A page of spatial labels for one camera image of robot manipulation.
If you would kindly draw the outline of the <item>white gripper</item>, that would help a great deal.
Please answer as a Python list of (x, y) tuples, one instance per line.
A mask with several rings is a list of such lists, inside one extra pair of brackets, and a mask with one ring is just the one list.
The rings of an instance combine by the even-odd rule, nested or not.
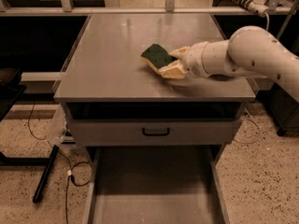
[(208, 77), (203, 62), (203, 53), (207, 45), (208, 42), (201, 42), (170, 51), (169, 55), (177, 60), (160, 68), (158, 73), (163, 78), (170, 79), (183, 79), (187, 72), (192, 77)]

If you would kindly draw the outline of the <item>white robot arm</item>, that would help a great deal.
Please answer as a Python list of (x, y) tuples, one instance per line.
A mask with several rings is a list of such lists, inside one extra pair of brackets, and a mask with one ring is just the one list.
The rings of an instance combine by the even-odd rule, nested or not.
[(245, 26), (227, 40), (196, 43), (170, 55), (176, 60), (158, 70), (164, 78), (262, 75), (299, 102), (299, 57), (263, 28)]

